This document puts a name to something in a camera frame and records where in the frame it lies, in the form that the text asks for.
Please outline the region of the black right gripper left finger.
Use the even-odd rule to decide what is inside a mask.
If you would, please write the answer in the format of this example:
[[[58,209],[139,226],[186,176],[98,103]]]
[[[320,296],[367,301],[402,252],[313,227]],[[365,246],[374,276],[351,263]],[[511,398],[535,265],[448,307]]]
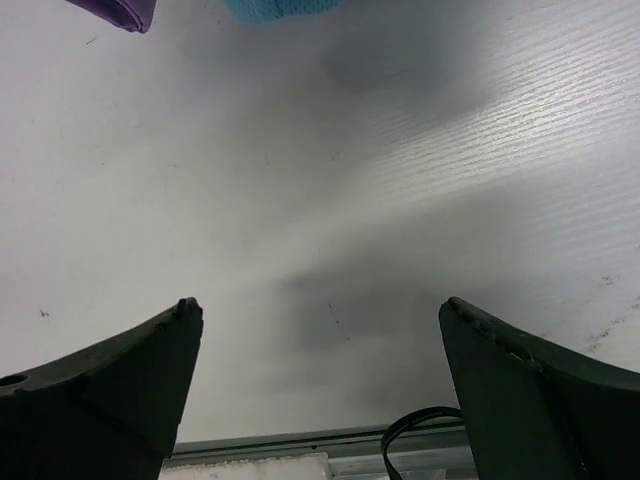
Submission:
[[[171,457],[203,333],[193,298],[1,379],[4,479],[156,479]]]

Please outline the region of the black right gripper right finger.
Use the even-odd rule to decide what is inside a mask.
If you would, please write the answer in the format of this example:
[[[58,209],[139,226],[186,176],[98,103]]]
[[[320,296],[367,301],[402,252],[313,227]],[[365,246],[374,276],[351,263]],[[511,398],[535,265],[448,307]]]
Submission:
[[[482,479],[636,479],[639,375],[452,297],[438,314]]]

